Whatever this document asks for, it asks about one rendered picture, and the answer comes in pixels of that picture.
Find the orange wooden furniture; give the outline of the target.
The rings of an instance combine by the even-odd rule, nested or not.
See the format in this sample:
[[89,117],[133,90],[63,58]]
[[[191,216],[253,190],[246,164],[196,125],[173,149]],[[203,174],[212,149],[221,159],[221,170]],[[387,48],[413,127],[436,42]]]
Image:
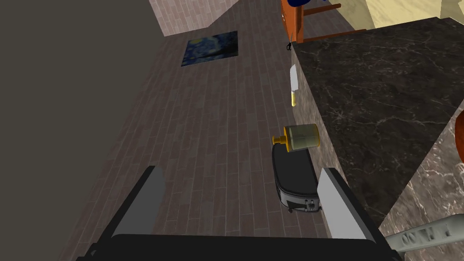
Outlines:
[[293,43],[306,43],[321,39],[328,39],[336,36],[348,35],[358,32],[363,32],[365,29],[352,30],[348,32],[329,34],[324,36],[318,36],[313,38],[304,38],[304,17],[338,9],[341,4],[324,5],[321,7],[315,7],[305,9],[304,5],[309,3],[311,0],[280,0],[281,2],[281,19],[285,27],[289,42]]

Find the blue night sky painting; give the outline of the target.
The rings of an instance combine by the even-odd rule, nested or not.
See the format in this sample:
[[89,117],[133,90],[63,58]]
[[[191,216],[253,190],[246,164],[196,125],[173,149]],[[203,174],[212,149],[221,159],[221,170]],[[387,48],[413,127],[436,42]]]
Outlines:
[[188,41],[182,67],[238,56],[238,32],[231,31]]

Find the black and silver toaster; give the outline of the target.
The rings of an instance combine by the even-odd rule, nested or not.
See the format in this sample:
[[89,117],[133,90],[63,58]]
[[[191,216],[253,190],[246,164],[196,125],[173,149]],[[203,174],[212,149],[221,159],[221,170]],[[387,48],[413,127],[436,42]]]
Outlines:
[[317,175],[308,149],[288,152],[284,144],[275,144],[272,164],[279,201],[289,213],[321,210]]

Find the orange round object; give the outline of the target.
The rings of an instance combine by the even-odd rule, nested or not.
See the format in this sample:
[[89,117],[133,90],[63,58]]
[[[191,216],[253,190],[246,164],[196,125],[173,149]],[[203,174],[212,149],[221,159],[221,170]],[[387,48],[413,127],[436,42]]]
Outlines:
[[456,117],[454,131],[456,150],[464,163],[464,110]]

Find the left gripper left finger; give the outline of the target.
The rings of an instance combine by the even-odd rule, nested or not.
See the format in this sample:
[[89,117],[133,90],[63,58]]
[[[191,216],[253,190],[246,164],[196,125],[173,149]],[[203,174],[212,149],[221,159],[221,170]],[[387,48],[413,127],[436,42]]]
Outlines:
[[149,166],[102,232],[108,240],[120,234],[150,234],[165,193],[162,169]]

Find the grey metal bar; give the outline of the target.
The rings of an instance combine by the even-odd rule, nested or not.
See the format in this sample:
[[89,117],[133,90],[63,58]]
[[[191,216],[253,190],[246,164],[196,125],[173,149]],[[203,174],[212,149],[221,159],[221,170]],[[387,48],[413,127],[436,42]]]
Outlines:
[[385,237],[391,249],[409,252],[464,241],[464,213]]

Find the yellow soap dispenser bottle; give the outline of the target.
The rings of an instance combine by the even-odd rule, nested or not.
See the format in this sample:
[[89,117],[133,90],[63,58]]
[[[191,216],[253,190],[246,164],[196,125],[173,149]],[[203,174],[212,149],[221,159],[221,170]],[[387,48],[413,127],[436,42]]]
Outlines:
[[320,147],[319,130],[315,124],[284,126],[284,135],[273,136],[272,143],[284,145],[287,152]]

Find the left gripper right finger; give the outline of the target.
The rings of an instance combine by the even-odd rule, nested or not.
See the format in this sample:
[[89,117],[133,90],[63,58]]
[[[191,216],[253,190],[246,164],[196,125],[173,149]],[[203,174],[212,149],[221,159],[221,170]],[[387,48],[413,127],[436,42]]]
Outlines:
[[317,188],[330,234],[340,239],[387,241],[335,168],[322,168]]

